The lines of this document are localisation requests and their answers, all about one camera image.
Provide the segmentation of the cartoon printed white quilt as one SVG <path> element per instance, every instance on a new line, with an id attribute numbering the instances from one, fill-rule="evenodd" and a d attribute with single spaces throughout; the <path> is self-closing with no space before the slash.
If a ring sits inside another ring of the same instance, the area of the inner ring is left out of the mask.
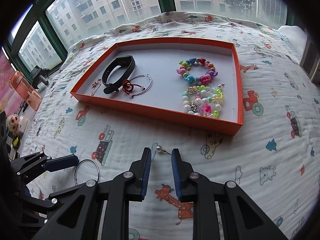
<path id="1" fill-rule="evenodd" d="M 76 154 L 99 166 L 100 180 L 112 179 L 152 150 L 148 192 L 131 204 L 129 237 L 191 239 L 191 218 L 176 203 L 171 158 L 184 160 L 213 181 L 233 180 L 293 239 L 307 225 L 319 199 L 319 87 L 299 65 L 289 40 L 278 29 L 253 22 L 190 13 L 161 14 L 139 23 L 140 32 L 111 30 L 72 45 L 32 120 L 22 155 L 44 151 L 51 157 Z M 200 37 L 232 42 L 237 49 L 244 91 L 244 125 L 234 137 L 158 120 L 86 106 L 71 94 L 80 76 L 113 44 L 149 37 Z M 76 115 L 87 109 L 85 122 Z M 74 185 L 70 169 L 46 172 L 29 184 L 45 199 Z"/>

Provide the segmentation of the pearl stud earring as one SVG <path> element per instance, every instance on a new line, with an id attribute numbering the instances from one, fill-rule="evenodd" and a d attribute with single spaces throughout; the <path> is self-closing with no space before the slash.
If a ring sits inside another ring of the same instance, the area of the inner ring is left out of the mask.
<path id="1" fill-rule="evenodd" d="M 156 151 L 158 153 L 165 153 L 165 154 L 171 155 L 171 153 L 169 153 L 167 150 L 165 150 L 161 145 L 156 146 Z"/>

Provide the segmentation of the silver hoop earring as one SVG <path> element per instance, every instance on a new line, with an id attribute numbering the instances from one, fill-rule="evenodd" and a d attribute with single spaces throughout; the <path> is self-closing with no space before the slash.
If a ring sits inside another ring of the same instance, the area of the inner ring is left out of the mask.
<path id="1" fill-rule="evenodd" d="M 146 93 L 152 86 L 152 77 L 150 74 L 138 74 L 130 79 L 131 92 L 129 97 L 135 98 Z"/>
<path id="2" fill-rule="evenodd" d="M 97 163 L 92 159 L 79 161 L 74 171 L 74 185 L 79 185 L 88 180 L 100 180 L 100 170 Z"/>

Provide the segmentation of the outdoor air conditioner unit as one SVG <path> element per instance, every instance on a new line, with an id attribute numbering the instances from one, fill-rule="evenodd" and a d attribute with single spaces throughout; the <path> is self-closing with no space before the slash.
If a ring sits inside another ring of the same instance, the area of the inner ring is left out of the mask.
<path id="1" fill-rule="evenodd" d="M 283 0 L 257 0 L 256 18 L 278 29 L 286 24 L 287 5 Z"/>

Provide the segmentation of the white pillow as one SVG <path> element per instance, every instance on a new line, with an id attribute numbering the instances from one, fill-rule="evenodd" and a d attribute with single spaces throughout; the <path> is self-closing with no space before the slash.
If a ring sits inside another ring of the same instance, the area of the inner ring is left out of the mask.
<path id="1" fill-rule="evenodd" d="M 301 59 L 308 37 L 307 33 L 297 25 L 282 25 L 278 28 L 278 31 L 287 37 L 291 46 L 299 55 L 299 59 Z"/>

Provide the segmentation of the black fitness wristband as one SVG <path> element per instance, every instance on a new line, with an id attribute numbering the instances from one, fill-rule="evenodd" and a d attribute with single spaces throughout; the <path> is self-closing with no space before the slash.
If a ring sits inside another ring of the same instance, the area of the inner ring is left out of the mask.
<path id="1" fill-rule="evenodd" d="M 101 81 L 105 86 L 104 94 L 119 92 L 123 81 L 127 80 L 135 70 L 136 63 L 132 55 L 116 57 L 104 70 Z"/>

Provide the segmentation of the green window frame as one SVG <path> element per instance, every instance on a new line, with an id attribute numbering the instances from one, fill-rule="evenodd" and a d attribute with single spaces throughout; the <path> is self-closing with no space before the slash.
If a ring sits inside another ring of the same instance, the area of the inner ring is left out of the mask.
<path id="1" fill-rule="evenodd" d="M 256 9 L 257 0 L 36 0 L 9 32 L 2 53 L 31 79 L 35 66 L 57 71 L 77 42 L 111 30 L 138 33 L 140 21 L 161 13 L 189 12 L 191 22 L 204 12 L 264 24 Z M 285 25 L 296 22 L 287 5 Z"/>

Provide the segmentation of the orange transparent water bottle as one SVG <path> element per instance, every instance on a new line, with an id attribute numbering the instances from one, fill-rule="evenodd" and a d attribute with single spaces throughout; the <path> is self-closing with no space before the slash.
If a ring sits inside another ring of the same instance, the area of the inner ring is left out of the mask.
<path id="1" fill-rule="evenodd" d="M 14 72 L 9 80 L 9 86 L 14 89 L 34 111 L 39 109 L 42 96 L 32 87 L 21 72 Z"/>

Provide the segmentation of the black device on sill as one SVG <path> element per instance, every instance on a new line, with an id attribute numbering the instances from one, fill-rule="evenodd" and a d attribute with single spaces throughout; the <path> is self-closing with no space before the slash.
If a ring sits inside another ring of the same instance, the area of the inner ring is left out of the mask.
<path id="1" fill-rule="evenodd" d="M 38 85 L 43 83 L 45 86 L 49 85 L 48 76 L 50 70 L 48 68 L 41 68 L 39 66 L 35 66 L 33 70 L 30 72 L 32 79 L 32 87 L 34 89 L 38 89 Z"/>

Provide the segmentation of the skull figurine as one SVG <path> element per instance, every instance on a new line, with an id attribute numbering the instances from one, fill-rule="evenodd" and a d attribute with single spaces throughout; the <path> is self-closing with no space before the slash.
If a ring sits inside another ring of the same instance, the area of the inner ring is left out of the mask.
<path id="1" fill-rule="evenodd" d="M 13 135 L 22 137 L 25 132 L 25 128 L 28 124 L 28 119 L 24 116 L 18 116 L 17 114 L 12 114 L 7 118 L 7 127 Z"/>

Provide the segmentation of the orange shallow box tray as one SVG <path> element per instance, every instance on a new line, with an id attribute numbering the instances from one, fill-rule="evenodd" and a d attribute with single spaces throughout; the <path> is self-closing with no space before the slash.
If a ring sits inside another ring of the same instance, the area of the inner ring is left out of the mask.
<path id="1" fill-rule="evenodd" d="M 104 94 L 101 81 L 116 57 L 132 55 L 136 67 L 130 78 L 150 74 L 151 88 L 130 98 L 122 90 Z M 223 85 L 222 111 L 218 118 L 189 114 L 183 109 L 183 92 L 190 87 L 176 70 L 181 60 L 204 57 L 217 69 L 210 87 Z M 242 80 L 235 45 L 229 42 L 188 37 L 158 37 L 118 42 L 80 77 L 71 94 L 77 100 L 121 112 L 234 136 L 244 123 Z"/>

